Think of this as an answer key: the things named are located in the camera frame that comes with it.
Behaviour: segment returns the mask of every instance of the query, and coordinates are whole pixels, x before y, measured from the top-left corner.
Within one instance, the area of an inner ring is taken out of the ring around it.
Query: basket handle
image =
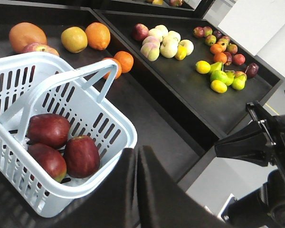
[[[92,73],[96,73],[88,81],[81,85],[82,89],[86,90],[94,85],[97,81],[99,81],[106,73],[110,72],[103,88],[96,98],[96,101],[98,103],[101,103],[115,79],[117,69],[118,66],[114,61],[111,59],[105,59],[78,69],[52,75],[20,96],[13,103],[13,105],[11,105],[4,113],[2,113],[0,116],[0,122],[4,124],[5,121],[9,120],[13,115],[23,109],[19,129],[15,135],[16,140],[20,143],[23,143],[34,104],[45,91],[74,81],[78,78],[88,76]]]

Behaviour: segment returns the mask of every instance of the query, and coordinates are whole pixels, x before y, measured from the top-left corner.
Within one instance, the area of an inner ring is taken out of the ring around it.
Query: red apple
[[[67,172],[67,164],[61,153],[50,146],[36,143],[28,147],[29,154],[57,182],[61,182]]]
[[[33,52],[33,51],[44,51],[44,52],[48,52],[56,56],[59,56],[59,53],[56,49],[54,49],[53,47],[50,47],[49,45],[41,44],[41,43],[31,43],[31,44],[26,45],[23,48],[22,53],[28,53],[28,52]]]
[[[221,38],[228,40],[228,43],[230,43],[230,37],[229,36],[222,36]]]
[[[137,41],[143,41],[149,35],[149,29],[144,24],[138,23],[132,29],[132,38]]]
[[[237,52],[238,52],[238,49],[237,49],[237,45],[236,44],[229,44],[227,46],[227,49],[226,51],[227,52],[230,52],[232,55],[235,55]]]
[[[201,38],[204,37],[205,31],[203,27],[195,27],[193,29],[193,36],[195,38]]]
[[[246,74],[243,71],[236,71],[235,74],[234,74],[234,78],[240,77],[241,75],[246,75]]]
[[[215,30],[215,31],[212,33],[212,35],[214,35],[214,36],[217,38],[217,40],[219,40],[219,39],[222,37],[223,34],[222,34],[220,31]]]
[[[169,0],[170,6],[180,7],[182,6],[182,0]]]
[[[224,51],[223,53],[227,56],[225,66],[229,66],[232,63],[232,55],[227,51]]]
[[[204,32],[205,32],[204,37],[212,35],[212,28],[211,27],[205,26],[203,29],[204,29]]]
[[[242,65],[243,63],[245,63],[245,56],[243,56],[242,54],[236,54],[233,56],[232,58],[232,63],[234,65],[237,65],[237,66],[240,66]]]
[[[75,178],[94,174],[100,165],[95,142],[87,135],[77,136],[67,141],[63,157],[66,160],[67,173]]]
[[[247,75],[248,78],[253,78],[255,76],[257,76],[257,72],[259,69],[259,65],[256,63],[250,63],[245,70],[245,73]]]
[[[58,114],[38,114],[29,120],[27,137],[30,143],[43,143],[59,149],[67,142],[70,122]]]

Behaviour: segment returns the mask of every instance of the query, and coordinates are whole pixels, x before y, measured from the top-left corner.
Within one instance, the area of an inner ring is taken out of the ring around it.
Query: pear
[[[210,76],[210,81],[212,82],[214,80],[219,80],[219,81],[223,82],[224,84],[226,84],[226,82],[228,81],[228,76],[222,70],[215,70],[212,72],[212,74]]]
[[[231,84],[232,88],[234,88],[235,90],[244,89],[246,79],[246,75],[240,75],[239,77],[236,77]]]
[[[232,83],[233,83],[233,80],[234,80],[234,76],[236,75],[236,72],[234,70],[228,70],[228,71],[225,71],[228,79],[226,80],[225,84],[227,86],[230,86]]]
[[[210,71],[209,74],[211,75],[213,71],[215,70],[221,70],[223,68],[223,62],[215,62],[210,65]]]

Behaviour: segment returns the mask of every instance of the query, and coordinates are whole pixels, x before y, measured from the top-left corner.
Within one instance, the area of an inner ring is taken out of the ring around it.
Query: yellow lemon
[[[217,93],[224,93],[227,91],[227,85],[219,80],[213,80],[210,85],[211,89],[213,89]]]
[[[179,45],[177,47],[177,52],[174,57],[177,60],[183,60],[186,56],[187,56],[187,49],[184,46]]]
[[[211,66],[210,66],[210,63],[208,63],[204,60],[201,60],[195,64],[195,69],[200,74],[207,74],[207,73],[209,73]]]
[[[153,0],[153,1],[152,1],[152,4],[155,4],[155,5],[162,5],[162,4],[163,4],[163,0]]]
[[[87,36],[80,27],[70,27],[61,33],[61,42],[69,52],[78,53],[87,47]]]

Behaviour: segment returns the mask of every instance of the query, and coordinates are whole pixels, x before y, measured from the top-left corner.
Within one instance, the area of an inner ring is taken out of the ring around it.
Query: white plastic basket
[[[93,84],[111,71],[102,90]],[[73,69],[44,52],[0,58],[0,171],[28,204],[43,217],[53,217],[73,199],[92,192],[117,163],[122,149],[134,148],[132,123],[106,98],[117,72],[112,60]],[[86,81],[83,77],[92,75]],[[91,177],[60,184],[26,151],[25,133],[31,116],[56,113],[71,123],[69,138],[88,134],[101,157]]]

